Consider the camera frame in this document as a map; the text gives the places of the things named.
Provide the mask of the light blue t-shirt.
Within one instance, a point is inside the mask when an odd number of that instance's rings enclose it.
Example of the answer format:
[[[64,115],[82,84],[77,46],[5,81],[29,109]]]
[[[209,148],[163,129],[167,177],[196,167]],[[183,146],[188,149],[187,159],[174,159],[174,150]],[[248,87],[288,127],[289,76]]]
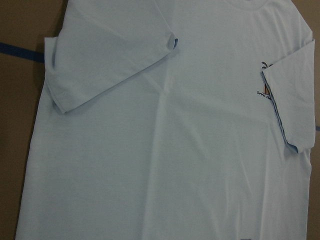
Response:
[[[290,0],[70,0],[16,239],[304,240],[314,50]]]

